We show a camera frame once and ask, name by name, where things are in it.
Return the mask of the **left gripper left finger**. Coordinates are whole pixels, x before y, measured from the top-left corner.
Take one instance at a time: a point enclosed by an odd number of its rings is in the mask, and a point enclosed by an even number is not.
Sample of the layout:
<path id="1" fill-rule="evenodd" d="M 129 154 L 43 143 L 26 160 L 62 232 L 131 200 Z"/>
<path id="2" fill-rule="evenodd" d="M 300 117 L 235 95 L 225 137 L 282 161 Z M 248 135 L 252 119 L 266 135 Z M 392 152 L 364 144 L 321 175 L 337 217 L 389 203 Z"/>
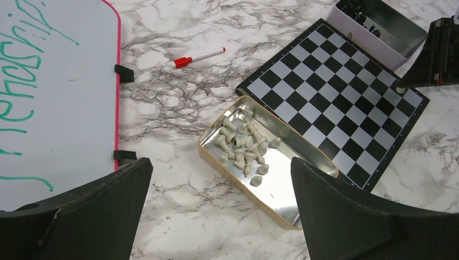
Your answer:
<path id="1" fill-rule="evenodd" d="M 1 259 L 128 259 L 153 166 L 140 158 L 68 192 L 1 212 Z"/>

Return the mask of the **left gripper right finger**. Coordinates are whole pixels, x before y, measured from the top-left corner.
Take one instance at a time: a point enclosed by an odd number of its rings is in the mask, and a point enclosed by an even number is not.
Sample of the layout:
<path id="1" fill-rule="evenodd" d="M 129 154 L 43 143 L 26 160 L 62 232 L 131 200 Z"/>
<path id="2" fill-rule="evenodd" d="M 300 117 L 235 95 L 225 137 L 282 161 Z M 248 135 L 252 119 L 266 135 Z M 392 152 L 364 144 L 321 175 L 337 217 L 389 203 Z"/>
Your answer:
<path id="1" fill-rule="evenodd" d="M 311 259 L 458 259 L 458 214 L 390 201 L 293 158 Z"/>

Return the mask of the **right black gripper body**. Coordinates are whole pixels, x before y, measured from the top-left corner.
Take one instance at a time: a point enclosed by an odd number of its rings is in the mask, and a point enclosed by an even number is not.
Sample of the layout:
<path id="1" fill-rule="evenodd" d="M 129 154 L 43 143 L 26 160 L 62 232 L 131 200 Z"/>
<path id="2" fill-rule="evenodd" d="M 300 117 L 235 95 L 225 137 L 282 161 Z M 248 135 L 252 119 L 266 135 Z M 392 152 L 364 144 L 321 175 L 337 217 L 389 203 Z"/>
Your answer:
<path id="1" fill-rule="evenodd" d="M 458 84 L 458 18 L 440 18 L 430 23 L 424 46 L 398 88 Z"/>

